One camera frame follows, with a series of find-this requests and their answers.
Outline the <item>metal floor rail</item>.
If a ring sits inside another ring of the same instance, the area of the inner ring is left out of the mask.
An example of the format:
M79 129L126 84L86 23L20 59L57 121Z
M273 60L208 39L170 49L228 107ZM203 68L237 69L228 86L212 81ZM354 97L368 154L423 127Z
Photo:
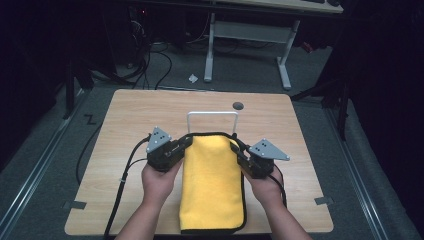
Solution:
M13 202L0 220L0 240L8 239L10 232L22 214L22 211L25 209L27 203L42 180L47 168L52 162L52 156L71 121L71 116L61 120L60 125L55 130L46 147L43 149L43 152L38 158L34 168L26 178L23 185L19 188Z
M338 145L342 151L343 159L347 167L348 175L358 198L362 212L366 218L369 228L375 240L389 240L385 227L380 219L380 216L375 207L374 201L366 188L364 181L359 173L359 170L354 162L349 146L343 140L338 132L336 117L332 110L324 109L324 114L329 121L332 132L334 133Z

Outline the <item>white wire towel rack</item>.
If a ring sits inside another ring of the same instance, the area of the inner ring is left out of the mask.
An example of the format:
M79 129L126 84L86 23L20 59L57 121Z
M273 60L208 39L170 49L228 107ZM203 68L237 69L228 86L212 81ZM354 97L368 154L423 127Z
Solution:
M187 129L195 132L235 133L239 114L235 111L191 111L187 113Z

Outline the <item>person's left hand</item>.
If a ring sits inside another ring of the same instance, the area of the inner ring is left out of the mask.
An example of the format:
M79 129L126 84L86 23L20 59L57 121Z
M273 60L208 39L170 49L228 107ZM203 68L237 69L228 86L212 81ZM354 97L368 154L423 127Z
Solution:
M174 165L168 172L160 172L147 164L142 170L143 203L148 205L163 205L172 193L176 176L181 167Z

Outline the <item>person's right hand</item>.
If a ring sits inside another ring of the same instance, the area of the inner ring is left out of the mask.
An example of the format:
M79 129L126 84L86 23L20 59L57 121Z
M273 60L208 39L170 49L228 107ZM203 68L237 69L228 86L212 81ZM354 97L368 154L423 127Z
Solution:
M270 176L263 179L253 179L246 172L243 172L243 174L250 183L255 198L265 210L284 206L280 189L283 180L276 169L273 170Z

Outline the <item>dark computer tower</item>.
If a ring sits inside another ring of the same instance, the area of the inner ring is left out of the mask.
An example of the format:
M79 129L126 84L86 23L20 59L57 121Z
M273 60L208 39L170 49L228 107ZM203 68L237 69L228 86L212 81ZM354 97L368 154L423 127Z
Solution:
M145 37L140 9L131 5L111 4L105 9L105 20L115 63L129 69L138 65Z

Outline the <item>white-legged background desk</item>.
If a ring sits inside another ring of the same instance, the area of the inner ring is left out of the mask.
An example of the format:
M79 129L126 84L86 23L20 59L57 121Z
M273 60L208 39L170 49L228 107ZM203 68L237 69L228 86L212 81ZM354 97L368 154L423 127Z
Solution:
M330 0L212 0L212 5L218 3L236 4L240 6L263 7L270 10L286 10L289 13L342 14L340 5L333 6ZM247 40L256 42L283 44L285 49L281 56L276 58L282 86L285 90L291 89L286 61L300 25L300 18L292 20L288 27L271 26L270 24L242 23L240 21L216 20L215 14L209 16L208 52L205 61L204 81L213 79L214 40L216 38Z

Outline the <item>yellow towel with black trim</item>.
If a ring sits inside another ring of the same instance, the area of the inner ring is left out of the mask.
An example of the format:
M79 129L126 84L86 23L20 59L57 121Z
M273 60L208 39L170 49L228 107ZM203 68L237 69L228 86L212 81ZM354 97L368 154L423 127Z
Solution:
M179 210L183 234L233 234L247 221L244 176L230 135L191 134L183 160Z

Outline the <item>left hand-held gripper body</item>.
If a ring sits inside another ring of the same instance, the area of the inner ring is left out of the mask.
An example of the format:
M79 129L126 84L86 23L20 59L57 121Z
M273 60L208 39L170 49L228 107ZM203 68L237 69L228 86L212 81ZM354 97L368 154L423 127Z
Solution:
M182 160L184 154L177 140L156 126L150 136L146 147L147 161L150 166L160 172L168 172L174 165Z

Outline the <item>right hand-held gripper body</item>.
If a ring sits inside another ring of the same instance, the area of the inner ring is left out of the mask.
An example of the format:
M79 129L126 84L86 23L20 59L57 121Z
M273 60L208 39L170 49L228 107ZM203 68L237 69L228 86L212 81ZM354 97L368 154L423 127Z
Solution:
M242 152L245 160L237 158L237 163L253 179L263 179L270 175L273 172L275 160L290 160L289 155L266 138L254 145L249 145L249 148Z

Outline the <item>black metal stand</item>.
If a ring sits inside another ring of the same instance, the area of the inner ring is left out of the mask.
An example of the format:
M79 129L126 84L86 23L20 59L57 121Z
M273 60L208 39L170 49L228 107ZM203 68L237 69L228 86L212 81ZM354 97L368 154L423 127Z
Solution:
M91 71L82 59L74 58L66 65L66 79L65 79L65 103L66 112L64 119L71 116L75 108L75 82L83 90L91 90L94 87L94 81L91 77Z
M337 107L338 116L336 118L336 131L339 137L345 141L349 90L350 79L347 77L340 77L323 83L318 83L312 88L291 96L290 99L292 101L299 101L309 96L322 96L321 105L323 108Z

